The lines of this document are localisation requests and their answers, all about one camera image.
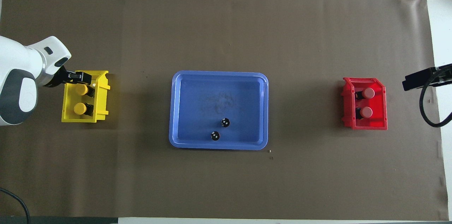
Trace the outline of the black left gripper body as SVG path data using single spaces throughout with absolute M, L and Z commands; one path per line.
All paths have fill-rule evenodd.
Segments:
M 60 84 L 66 84 L 69 81 L 69 73 L 64 66 L 61 66 L 53 75 L 52 79 L 44 85 L 44 87 L 52 88 Z

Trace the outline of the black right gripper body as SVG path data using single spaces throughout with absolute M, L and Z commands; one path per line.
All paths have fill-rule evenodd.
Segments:
M 409 74 L 405 76 L 405 80 L 402 81 L 404 91 L 410 91 L 413 89 L 421 89 L 428 79 L 435 75 L 441 69 L 448 69 L 444 75 L 435 78 L 429 86 L 439 87 L 443 85 L 451 84 L 451 64 L 439 66 L 439 67 L 429 67 L 424 70 Z

